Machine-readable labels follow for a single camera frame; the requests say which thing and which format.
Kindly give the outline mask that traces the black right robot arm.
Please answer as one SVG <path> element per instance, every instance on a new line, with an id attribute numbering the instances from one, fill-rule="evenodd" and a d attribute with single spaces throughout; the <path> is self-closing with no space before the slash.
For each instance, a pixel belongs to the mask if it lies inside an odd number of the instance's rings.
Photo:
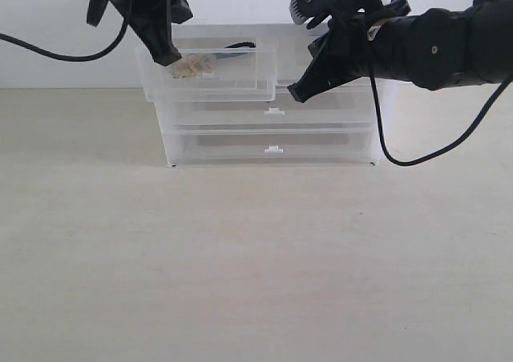
<path id="1" fill-rule="evenodd" d="M 313 60 L 288 87 L 307 100 L 359 78 L 410 82 L 429 91 L 504 82 L 512 76 L 512 0 L 405 16 L 396 4 L 332 19 L 311 44 Z"/>

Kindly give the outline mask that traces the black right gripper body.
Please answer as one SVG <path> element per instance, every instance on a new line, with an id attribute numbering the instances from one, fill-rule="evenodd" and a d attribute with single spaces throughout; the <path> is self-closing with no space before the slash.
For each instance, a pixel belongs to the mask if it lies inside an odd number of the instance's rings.
<path id="1" fill-rule="evenodd" d="M 408 0 L 337 0 L 313 17 L 328 18 L 328 30 L 308 46 L 309 78 L 362 78 L 378 73 L 369 31 L 411 12 Z"/>

